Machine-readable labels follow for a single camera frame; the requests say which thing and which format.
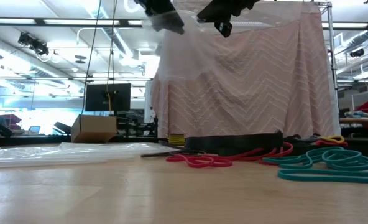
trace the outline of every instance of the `ceiling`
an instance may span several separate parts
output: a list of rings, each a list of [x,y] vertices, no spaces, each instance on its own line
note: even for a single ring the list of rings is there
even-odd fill
[[[210,0],[173,1],[174,4],[180,3],[193,11],[202,9],[209,2]],[[98,0],[0,0],[0,17],[89,19],[92,18],[89,11],[94,10],[94,8],[98,8]],[[137,10],[138,5],[133,0],[117,0],[115,15],[113,15],[114,0],[102,0],[102,8],[110,19],[115,17],[116,19],[147,20],[144,10],[141,8]],[[368,22],[368,4],[363,5],[362,0],[333,0],[333,18],[334,21]],[[323,21],[327,21],[326,13],[323,14]],[[110,62],[111,39],[106,35],[105,31],[98,29],[94,40],[94,29],[83,29],[78,35],[79,31],[80,28],[77,27],[0,26],[0,48],[18,57],[21,57],[22,54],[30,56],[29,63],[35,63],[36,61],[37,67],[53,70],[54,74],[57,74],[54,77],[84,77],[89,65],[89,74],[94,73],[98,77],[106,77],[108,70],[111,72],[114,70],[117,78],[154,77],[159,63],[159,57],[155,54],[155,50],[162,44],[163,32],[156,33],[150,27],[116,29],[130,52],[135,56],[133,57],[134,60],[123,62],[120,61],[122,57],[119,58],[119,54],[115,53],[114,61]],[[43,63],[37,60],[33,51],[28,48],[22,48],[21,44],[17,42],[22,32],[28,32],[33,37],[46,42],[51,52],[57,55],[48,62]],[[340,33],[342,33],[343,41],[345,42],[358,35],[359,31],[341,31],[335,32],[335,35]],[[328,42],[328,32],[324,32],[324,34]],[[94,47],[92,52],[91,46],[93,41]],[[113,44],[113,50],[114,52],[119,52],[115,44]],[[86,63],[76,63],[75,61],[78,59],[75,58],[75,55],[85,56],[87,58],[85,60]],[[339,66],[348,67],[348,63],[343,63],[345,58],[343,58],[343,55],[338,56]],[[48,60],[49,58],[41,57],[40,59]],[[352,58],[351,60],[351,63],[354,63],[355,60],[360,59]],[[349,74],[346,71],[340,75],[348,76]],[[143,97],[146,81],[133,79],[117,82],[132,83],[132,96]],[[76,82],[75,85],[77,91],[70,91],[69,95],[82,95],[83,92],[78,90],[83,87],[83,81]]]

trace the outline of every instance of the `chevron patterned fabric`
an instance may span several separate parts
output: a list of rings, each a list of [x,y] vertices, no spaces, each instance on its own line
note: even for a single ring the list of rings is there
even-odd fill
[[[327,51],[318,9],[303,11],[297,20],[282,26],[248,30],[227,39],[203,35],[214,49],[213,63],[197,73],[191,67],[198,60],[193,49],[202,52],[203,45],[191,49],[185,39],[165,37],[163,66],[151,91],[159,136],[276,130],[286,136],[333,134]],[[172,60],[176,62],[170,69],[166,61]],[[189,78],[165,78],[178,63],[189,71],[179,70],[178,76]]]

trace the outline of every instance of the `robotic arm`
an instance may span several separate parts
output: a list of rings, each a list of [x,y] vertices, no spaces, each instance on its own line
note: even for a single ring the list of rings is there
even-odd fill
[[[184,33],[184,22],[177,14],[170,0],[134,0],[140,4],[158,32],[167,29],[178,34]],[[198,22],[214,22],[221,35],[231,35],[231,16],[239,16],[244,9],[251,10],[260,0],[212,0],[199,14]]]

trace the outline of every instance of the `table surface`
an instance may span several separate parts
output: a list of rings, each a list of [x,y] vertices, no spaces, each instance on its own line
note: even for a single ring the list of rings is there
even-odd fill
[[[0,169],[0,224],[368,223],[368,184],[291,182],[255,162],[164,158]]]

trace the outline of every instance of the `yellow object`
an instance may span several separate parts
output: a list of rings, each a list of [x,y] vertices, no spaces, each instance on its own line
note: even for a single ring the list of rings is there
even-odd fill
[[[169,134],[167,138],[169,144],[173,144],[176,146],[184,146],[185,138],[184,134]]]
[[[324,141],[328,141],[328,142],[334,142],[334,143],[338,143],[341,144],[344,142],[344,137],[343,136],[321,136],[321,139],[323,139]]]

